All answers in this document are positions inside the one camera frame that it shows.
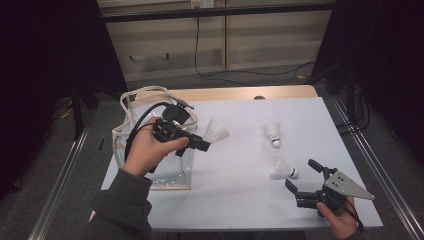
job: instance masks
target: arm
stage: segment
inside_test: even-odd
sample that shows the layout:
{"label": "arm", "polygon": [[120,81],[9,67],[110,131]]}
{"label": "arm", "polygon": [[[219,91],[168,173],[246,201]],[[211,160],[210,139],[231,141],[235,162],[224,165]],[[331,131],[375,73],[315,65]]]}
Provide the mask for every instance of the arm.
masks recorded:
{"label": "arm", "polygon": [[[350,211],[354,211],[353,197],[348,196],[345,207]],[[333,239],[337,240],[361,240],[364,239],[362,233],[358,230],[356,220],[343,209],[339,209],[333,213],[324,203],[317,203],[317,209],[330,223]]]}
{"label": "arm", "polygon": [[[148,121],[154,123],[156,118]],[[119,169],[108,190],[97,193],[91,202],[96,216],[84,228],[80,239],[149,239],[147,196],[151,181],[144,175],[170,152],[185,147],[187,138],[161,143],[153,126],[140,129],[123,169]]]}

